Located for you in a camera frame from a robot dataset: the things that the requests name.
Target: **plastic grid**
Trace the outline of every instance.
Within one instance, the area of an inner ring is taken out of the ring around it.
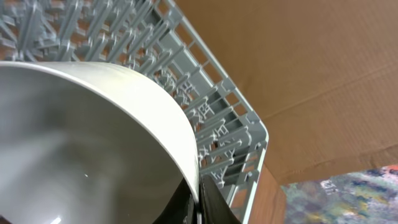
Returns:
[[[210,174],[247,223],[268,143],[258,115],[172,0],[0,1],[1,60],[110,62],[169,92]]]

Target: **white bowl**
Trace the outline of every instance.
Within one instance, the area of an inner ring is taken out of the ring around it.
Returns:
[[[0,62],[0,215],[11,223],[152,223],[194,133],[168,93],[109,63]]]

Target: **cardboard box flap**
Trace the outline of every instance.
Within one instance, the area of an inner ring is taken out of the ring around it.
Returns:
[[[270,134],[280,184],[398,162],[398,1],[177,1]]]

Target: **abstract painted surface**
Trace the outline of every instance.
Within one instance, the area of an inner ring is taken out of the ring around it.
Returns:
[[[282,188],[285,224],[398,224],[398,165]]]

